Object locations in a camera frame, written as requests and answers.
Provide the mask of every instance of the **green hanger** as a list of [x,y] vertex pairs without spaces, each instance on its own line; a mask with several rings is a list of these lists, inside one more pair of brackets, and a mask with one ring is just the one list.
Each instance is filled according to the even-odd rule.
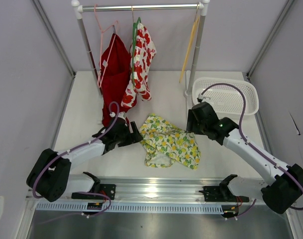
[[131,55],[131,65],[132,65],[132,84],[133,86],[135,87],[135,81],[133,79],[133,76],[134,76],[134,64],[133,64],[133,58],[134,58],[134,55],[135,55],[135,50],[136,50],[136,39],[137,39],[137,27],[138,27],[138,24],[141,23],[141,19],[140,17],[138,18],[137,22],[135,22],[133,24],[133,29],[132,29],[132,55]]

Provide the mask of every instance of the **perforated basket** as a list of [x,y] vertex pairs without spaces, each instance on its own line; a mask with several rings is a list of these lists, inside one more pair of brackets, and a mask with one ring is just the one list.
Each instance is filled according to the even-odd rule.
[[[246,82],[210,77],[201,77],[195,80],[192,88],[192,100],[198,104],[198,95],[210,85],[216,83],[229,83],[239,88],[246,100],[244,116],[254,115],[259,109],[259,99],[255,87]],[[212,105],[219,116],[240,118],[243,109],[243,99],[238,91],[229,86],[214,86],[205,94],[203,101]]]

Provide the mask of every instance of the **clothing rack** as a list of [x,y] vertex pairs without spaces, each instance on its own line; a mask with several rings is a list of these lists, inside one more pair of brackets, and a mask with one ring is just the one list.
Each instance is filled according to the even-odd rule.
[[[192,67],[190,72],[189,84],[186,86],[186,97],[191,97],[192,94],[192,86],[195,80],[195,73],[197,69],[199,51],[200,51],[200,44],[203,32],[203,26],[205,21],[205,16],[207,13],[207,7],[210,0],[202,0],[201,2],[194,3],[194,4],[158,4],[158,5],[127,5],[127,6],[96,6],[96,11],[132,11],[132,10],[160,10],[160,9],[199,9],[201,12],[199,26],[198,26],[198,33],[197,33],[197,40],[195,45],[195,51],[192,61]],[[93,54],[91,51],[91,47],[87,38],[86,29],[83,22],[82,13],[84,12],[93,12],[95,6],[83,6],[80,5],[78,0],[72,0],[72,7],[74,8],[77,22],[83,37],[83,41],[85,44],[85,48],[87,51],[87,56],[91,64],[92,72],[95,81],[98,79],[98,73],[96,69],[96,65],[94,62]]]

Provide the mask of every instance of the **red and white floral garment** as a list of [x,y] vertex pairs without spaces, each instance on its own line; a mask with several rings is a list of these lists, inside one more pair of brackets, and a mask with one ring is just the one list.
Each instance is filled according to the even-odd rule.
[[[132,45],[130,46],[130,55],[132,56]],[[147,28],[139,23],[137,27],[136,47],[134,54],[134,79],[132,80],[132,59],[130,60],[130,81],[122,98],[121,106],[132,108],[136,105],[136,95],[139,95],[143,101],[151,100],[150,90],[148,88],[148,71],[151,60],[157,53],[156,47],[151,40]]]

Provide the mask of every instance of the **wall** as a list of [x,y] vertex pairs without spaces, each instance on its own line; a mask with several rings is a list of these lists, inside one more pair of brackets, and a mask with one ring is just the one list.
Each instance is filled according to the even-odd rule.
[[[296,2],[252,83],[274,154],[303,167],[303,0]],[[303,212],[300,217],[303,225]]]
[[[196,0],[80,0],[83,5],[132,5],[157,3],[195,3]],[[247,72],[286,0],[211,0],[202,38],[198,69]],[[58,37],[75,70],[90,69],[82,37],[70,0],[42,0]],[[135,11],[155,42],[158,54],[154,70],[181,70],[196,10]],[[84,13],[84,23],[96,62],[99,61],[100,33],[94,13]],[[120,21],[119,36],[129,48],[132,14],[99,12],[103,27]],[[108,46],[112,30],[104,36]],[[191,68],[193,52],[188,69]]]
[[14,237],[28,173],[50,146],[71,78],[30,1],[0,1],[0,239]]

